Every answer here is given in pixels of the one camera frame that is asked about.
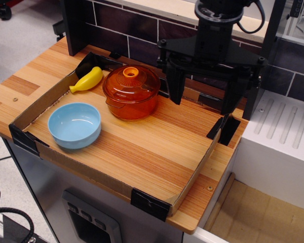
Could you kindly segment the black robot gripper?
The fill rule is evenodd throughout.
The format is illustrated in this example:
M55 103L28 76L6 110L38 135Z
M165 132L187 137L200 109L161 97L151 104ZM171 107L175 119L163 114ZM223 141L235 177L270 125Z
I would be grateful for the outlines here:
M201 15L196 35L158 41L158 64L166 75L171 101L179 105L188 75L222 81L226 90L221 114L232 113L253 80L267 65L265 57L239 47L232 39L240 14Z

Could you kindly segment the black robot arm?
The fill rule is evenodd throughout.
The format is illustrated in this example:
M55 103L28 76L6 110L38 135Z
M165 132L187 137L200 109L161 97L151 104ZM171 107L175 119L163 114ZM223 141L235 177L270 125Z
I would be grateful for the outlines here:
M197 34L181 39L158 41L158 67L166 74L169 98L180 104L189 75L209 77L227 83L219 102L222 115L232 113L247 89L258 80L266 58L239 47L232 39L233 25L239 24L244 8L252 1L196 1Z

